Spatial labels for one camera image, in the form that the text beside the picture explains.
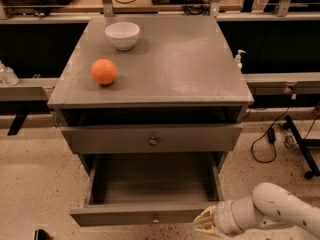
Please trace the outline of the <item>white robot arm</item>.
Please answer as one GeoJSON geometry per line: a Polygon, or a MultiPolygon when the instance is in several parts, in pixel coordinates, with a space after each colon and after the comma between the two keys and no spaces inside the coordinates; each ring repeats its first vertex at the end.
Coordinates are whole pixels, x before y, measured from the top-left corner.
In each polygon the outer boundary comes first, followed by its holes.
{"type": "Polygon", "coordinates": [[[206,208],[194,221],[195,230],[215,237],[234,237],[247,230],[300,227],[320,237],[320,209],[273,183],[260,183],[237,200],[206,208]]]}

